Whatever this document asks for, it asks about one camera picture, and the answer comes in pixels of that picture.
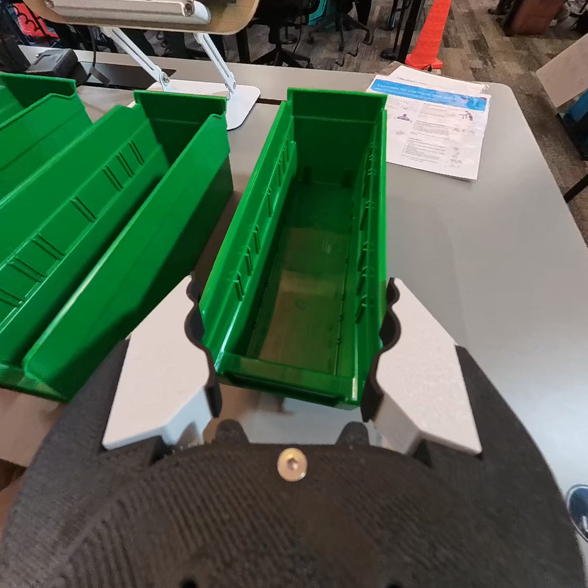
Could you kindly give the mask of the black battery charger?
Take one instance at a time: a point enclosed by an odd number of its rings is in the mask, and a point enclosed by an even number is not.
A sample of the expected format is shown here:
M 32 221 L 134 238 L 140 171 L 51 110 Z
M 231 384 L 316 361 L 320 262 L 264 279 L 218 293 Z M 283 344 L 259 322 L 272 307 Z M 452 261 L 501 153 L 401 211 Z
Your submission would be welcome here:
M 91 77 L 90 71 L 85 70 L 71 48 L 42 51 L 27 68 L 26 73 L 42 77 L 73 79 L 78 86 L 88 82 Z

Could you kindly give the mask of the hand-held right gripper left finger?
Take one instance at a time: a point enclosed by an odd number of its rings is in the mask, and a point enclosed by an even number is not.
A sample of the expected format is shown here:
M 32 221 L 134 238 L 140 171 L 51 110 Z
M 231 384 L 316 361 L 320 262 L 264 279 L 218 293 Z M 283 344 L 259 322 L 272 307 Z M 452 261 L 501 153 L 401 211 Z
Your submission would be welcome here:
M 102 446 L 159 437 L 173 449 L 202 445 L 222 404 L 210 352 L 189 336 L 199 319 L 187 275 L 130 334 Z

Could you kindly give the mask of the printed paper sheets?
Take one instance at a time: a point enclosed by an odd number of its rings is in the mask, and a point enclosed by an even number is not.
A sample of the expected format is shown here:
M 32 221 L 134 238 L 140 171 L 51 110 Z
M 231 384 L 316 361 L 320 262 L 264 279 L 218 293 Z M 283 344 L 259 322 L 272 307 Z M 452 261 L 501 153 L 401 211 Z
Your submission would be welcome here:
M 488 86 L 404 65 L 376 75 L 367 92 L 386 96 L 386 161 L 473 181 L 489 117 Z

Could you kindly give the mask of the wooden document stand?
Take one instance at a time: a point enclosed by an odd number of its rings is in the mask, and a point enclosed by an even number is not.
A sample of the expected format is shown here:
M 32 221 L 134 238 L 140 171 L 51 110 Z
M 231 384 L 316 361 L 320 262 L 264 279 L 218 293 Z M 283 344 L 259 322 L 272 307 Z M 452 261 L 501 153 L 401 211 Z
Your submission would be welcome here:
M 26 1 L 49 21 L 96 26 L 123 49 L 153 80 L 150 91 L 222 96 L 227 94 L 226 128 L 239 128 L 259 99 L 256 86 L 239 85 L 211 33 L 232 35 L 251 21 L 259 1 Z M 123 29 L 191 32 L 222 78 L 222 83 L 170 79 Z

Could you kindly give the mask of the green plastic bin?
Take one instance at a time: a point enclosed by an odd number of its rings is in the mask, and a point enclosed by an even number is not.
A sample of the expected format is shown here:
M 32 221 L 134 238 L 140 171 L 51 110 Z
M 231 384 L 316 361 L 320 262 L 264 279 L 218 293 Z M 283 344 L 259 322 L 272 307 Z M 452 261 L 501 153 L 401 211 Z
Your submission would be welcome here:
M 70 401 L 189 274 L 232 193 L 226 99 L 134 101 L 1 199 L 2 388 Z
M 386 97 L 290 88 L 199 302 L 217 375 L 358 408 L 386 283 Z
M 91 125 L 74 80 L 1 73 L 1 199 Z

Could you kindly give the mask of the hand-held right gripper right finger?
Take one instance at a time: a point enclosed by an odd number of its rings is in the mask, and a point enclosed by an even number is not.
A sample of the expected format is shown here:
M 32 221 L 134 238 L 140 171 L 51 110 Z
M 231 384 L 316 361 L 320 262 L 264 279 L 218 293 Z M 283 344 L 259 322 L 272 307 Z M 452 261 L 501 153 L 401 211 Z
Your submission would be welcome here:
M 379 336 L 360 405 L 384 448 L 413 454 L 433 442 L 478 456 L 474 421 L 452 336 L 398 278 L 386 288 Z

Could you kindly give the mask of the orange traffic cone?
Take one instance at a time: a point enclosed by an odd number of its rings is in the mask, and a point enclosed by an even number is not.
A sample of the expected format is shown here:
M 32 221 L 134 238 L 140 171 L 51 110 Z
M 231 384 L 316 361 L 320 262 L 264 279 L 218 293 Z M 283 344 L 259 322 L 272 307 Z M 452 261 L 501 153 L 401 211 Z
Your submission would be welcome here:
M 405 65 L 415 70 L 442 69 L 443 62 L 438 54 L 451 4 L 452 1 L 433 1 L 415 48 L 405 59 Z

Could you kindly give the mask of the black office chair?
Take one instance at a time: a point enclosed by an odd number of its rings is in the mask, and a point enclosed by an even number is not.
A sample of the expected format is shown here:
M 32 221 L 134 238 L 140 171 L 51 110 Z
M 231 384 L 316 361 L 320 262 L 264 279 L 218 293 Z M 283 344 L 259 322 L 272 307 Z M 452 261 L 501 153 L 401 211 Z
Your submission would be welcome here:
M 259 1 L 254 20 L 257 24 L 268 27 L 268 42 L 273 45 L 273 49 L 253 60 L 251 64 L 313 69 L 309 57 L 296 53 L 298 45 L 294 51 L 283 48 L 281 31 L 296 24 L 303 29 L 319 4 L 320 1 Z

